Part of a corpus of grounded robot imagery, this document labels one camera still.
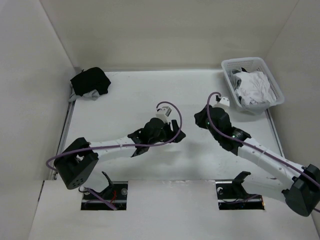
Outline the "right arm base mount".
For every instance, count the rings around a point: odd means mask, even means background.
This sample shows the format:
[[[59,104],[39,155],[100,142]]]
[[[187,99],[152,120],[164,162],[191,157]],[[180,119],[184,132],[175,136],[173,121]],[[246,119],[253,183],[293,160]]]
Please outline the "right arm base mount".
[[[218,208],[221,211],[235,210],[264,210],[264,202],[261,195],[249,194],[242,183],[248,171],[242,171],[234,179],[217,180],[215,182]]]

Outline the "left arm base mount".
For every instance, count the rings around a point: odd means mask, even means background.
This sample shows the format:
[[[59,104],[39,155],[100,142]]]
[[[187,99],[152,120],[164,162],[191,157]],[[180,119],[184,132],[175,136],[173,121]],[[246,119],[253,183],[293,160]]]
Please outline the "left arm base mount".
[[[79,187],[78,191],[82,194],[82,211],[125,211],[127,209],[128,188],[127,181],[112,181],[109,176],[102,173],[107,180],[107,186],[102,192],[95,192],[104,201],[109,202],[113,207],[105,204],[84,187]]]

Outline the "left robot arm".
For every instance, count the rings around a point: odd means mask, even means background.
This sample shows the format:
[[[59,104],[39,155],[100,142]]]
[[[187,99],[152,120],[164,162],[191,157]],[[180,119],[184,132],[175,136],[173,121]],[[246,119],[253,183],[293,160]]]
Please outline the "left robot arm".
[[[89,142],[79,137],[64,151],[70,154],[58,157],[53,164],[67,189],[89,188],[105,200],[112,195],[112,186],[107,183],[107,174],[100,163],[137,157],[146,153],[150,145],[179,143],[185,137],[175,119],[168,123],[153,117],[143,128],[117,140]]]

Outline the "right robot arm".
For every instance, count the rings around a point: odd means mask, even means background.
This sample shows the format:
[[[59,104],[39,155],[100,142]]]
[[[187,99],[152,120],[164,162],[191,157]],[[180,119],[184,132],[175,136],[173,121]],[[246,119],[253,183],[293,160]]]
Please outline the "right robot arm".
[[[233,179],[232,192],[238,198],[260,194],[285,203],[300,216],[308,217],[320,202],[320,170],[291,162],[260,145],[244,130],[232,126],[221,107],[205,106],[194,115],[195,124],[208,130],[219,145],[235,156],[246,159],[275,177],[267,184],[255,179],[246,182],[250,172]]]

